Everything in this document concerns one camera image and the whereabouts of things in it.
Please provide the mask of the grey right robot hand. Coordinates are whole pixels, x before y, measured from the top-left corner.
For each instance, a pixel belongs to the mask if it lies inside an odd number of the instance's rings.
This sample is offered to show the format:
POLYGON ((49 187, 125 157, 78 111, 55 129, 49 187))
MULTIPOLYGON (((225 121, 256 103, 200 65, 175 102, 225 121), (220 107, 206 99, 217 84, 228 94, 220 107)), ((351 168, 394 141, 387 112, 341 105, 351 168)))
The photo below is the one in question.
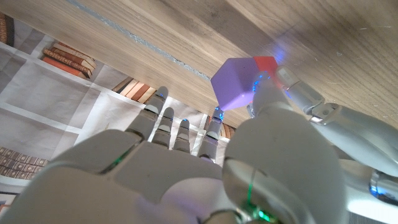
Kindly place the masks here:
POLYGON ((2 223, 346 223, 346 187, 328 141, 272 76, 255 81, 255 116, 222 165, 149 136, 146 107, 65 151, 1 214, 2 223))

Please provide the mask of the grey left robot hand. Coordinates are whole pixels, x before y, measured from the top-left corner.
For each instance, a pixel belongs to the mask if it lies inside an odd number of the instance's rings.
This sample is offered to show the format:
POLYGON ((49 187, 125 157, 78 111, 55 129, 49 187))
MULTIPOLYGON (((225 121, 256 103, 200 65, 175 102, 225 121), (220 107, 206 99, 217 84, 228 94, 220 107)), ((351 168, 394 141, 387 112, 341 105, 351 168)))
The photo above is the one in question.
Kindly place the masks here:
POLYGON ((348 107, 327 103, 287 67, 275 75, 286 95, 338 151, 349 212, 397 223, 397 129, 348 107))

